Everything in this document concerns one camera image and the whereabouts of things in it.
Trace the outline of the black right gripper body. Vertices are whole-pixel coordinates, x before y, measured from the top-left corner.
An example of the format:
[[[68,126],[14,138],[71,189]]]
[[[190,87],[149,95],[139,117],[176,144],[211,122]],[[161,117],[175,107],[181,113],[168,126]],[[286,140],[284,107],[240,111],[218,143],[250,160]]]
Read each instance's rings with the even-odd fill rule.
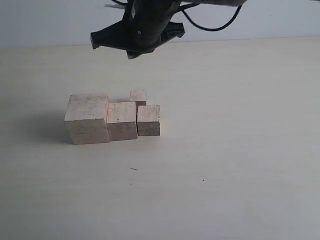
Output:
[[[90,34],[92,48],[124,50],[129,59],[152,53],[185,34],[182,23],[171,22],[180,5],[180,0],[129,0],[120,21]]]

